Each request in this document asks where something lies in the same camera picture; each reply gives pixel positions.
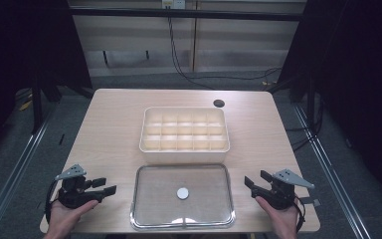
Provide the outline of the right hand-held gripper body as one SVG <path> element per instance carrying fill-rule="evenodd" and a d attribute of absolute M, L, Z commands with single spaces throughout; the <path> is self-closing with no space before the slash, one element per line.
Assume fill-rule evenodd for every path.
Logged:
<path fill-rule="evenodd" d="M 273 177 L 273 182 L 270 183 L 270 189 L 265 189 L 255 183 L 254 184 L 257 190 L 257 196 L 261 196 L 266 199 L 271 207 L 276 210 L 284 210 L 293 206 L 294 199 L 296 198 L 294 192 L 295 186 L 301 186 L 309 189 L 314 188 L 313 183 L 308 182 L 287 168 L 275 172 L 271 174 L 271 176 Z"/>

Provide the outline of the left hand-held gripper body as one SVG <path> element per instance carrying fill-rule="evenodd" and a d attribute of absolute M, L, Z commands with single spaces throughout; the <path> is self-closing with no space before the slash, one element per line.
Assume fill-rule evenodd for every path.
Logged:
<path fill-rule="evenodd" d="M 95 191 L 87 192 L 87 189 L 96 187 L 92 187 L 93 180 L 87 180 L 86 174 L 79 164 L 74 164 L 55 177 L 57 181 L 62 181 L 62 186 L 58 191 L 58 200 L 64 206 L 76 209 L 92 200 L 102 202 L 104 197 L 97 197 Z"/>

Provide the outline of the transparent box lid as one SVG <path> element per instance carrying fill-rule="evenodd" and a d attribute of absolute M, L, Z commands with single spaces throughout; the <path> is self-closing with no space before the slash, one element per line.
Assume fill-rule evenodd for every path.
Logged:
<path fill-rule="evenodd" d="M 148 165 L 137 170 L 130 209 L 137 230 L 224 228 L 236 218 L 222 164 Z"/>

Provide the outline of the cream divided storage box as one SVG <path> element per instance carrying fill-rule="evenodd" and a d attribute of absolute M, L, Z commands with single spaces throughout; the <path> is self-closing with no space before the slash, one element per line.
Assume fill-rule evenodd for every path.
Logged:
<path fill-rule="evenodd" d="M 144 112 L 139 149 L 151 164 L 221 163 L 230 150 L 224 111 L 148 108 Z"/>

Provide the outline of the person's right hand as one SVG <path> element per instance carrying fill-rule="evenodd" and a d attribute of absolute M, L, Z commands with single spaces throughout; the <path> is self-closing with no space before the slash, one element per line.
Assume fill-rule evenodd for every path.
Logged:
<path fill-rule="evenodd" d="M 273 232 L 279 239 L 296 239 L 296 223 L 298 212 L 294 207 L 285 210 L 276 210 L 263 197 L 255 198 L 261 208 L 271 219 Z"/>

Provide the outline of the person's left hand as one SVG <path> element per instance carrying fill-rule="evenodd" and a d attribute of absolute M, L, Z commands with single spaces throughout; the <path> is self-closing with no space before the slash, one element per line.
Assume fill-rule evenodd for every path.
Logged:
<path fill-rule="evenodd" d="M 96 200 L 76 209 L 64 206 L 59 200 L 52 203 L 51 219 L 44 239 L 65 239 L 75 228 L 82 216 L 98 205 Z"/>

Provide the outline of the black metal stand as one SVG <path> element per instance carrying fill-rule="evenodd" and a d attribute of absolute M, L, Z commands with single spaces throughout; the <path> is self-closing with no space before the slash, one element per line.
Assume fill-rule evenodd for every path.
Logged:
<path fill-rule="evenodd" d="M 47 100 L 51 103 L 58 102 L 62 97 L 58 89 L 56 75 L 48 70 L 37 72 L 32 78 L 32 102 L 34 113 L 32 134 L 35 134 L 44 122 L 42 95 L 45 95 Z"/>
<path fill-rule="evenodd" d="M 267 89 L 267 92 L 274 94 L 280 90 L 290 89 L 289 99 L 292 103 L 299 103 L 304 96 L 307 96 L 307 124 L 314 127 L 314 97 L 315 82 L 310 72 L 297 73 L 278 82 Z"/>

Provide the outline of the black curtain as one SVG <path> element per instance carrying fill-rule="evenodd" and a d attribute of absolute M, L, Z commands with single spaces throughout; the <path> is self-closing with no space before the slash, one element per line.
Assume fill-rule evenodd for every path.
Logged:
<path fill-rule="evenodd" d="M 60 86 L 93 86 L 68 0 L 0 0 L 0 138 L 18 91 L 55 102 Z"/>
<path fill-rule="evenodd" d="M 279 82 L 315 88 L 382 184 L 382 0 L 306 0 Z"/>

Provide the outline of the metal floor rail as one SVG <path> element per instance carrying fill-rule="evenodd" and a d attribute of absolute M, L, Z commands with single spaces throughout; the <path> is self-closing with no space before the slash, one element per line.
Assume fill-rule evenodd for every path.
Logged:
<path fill-rule="evenodd" d="M 43 121 L 39 124 L 34 133 L 31 134 L 29 140 L 18 158 L 13 170 L 9 174 L 2 190 L 0 191 L 0 221 L 7 209 L 13 195 L 18 188 L 21 178 L 23 177 L 43 135 L 45 134 L 49 121 L 54 114 L 54 109 L 50 109 Z"/>
<path fill-rule="evenodd" d="M 308 127 L 307 116 L 302 106 L 295 104 L 293 108 L 355 237 L 357 239 L 372 239 L 364 220 L 338 177 L 319 137 Z"/>

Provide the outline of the black horizontal frame bar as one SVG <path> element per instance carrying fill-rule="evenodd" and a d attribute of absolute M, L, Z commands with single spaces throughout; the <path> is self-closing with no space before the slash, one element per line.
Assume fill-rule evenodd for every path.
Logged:
<path fill-rule="evenodd" d="M 116 16 L 116 17 L 163 17 L 194 19 L 228 19 L 228 20 L 260 20 L 260 21 L 292 21 L 299 22 L 302 14 L 208 11 L 208 10 L 171 10 L 171 9 L 125 9 L 125 8 L 87 8 L 73 7 L 72 15 L 82 16 Z"/>

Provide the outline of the white wall socket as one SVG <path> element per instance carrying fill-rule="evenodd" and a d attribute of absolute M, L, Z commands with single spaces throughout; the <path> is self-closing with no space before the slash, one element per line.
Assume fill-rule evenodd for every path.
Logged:
<path fill-rule="evenodd" d="M 161 0 L 161 5 L 163 9 L 177 9 L 177 10 L 186 9 L 185 0 Z"/>

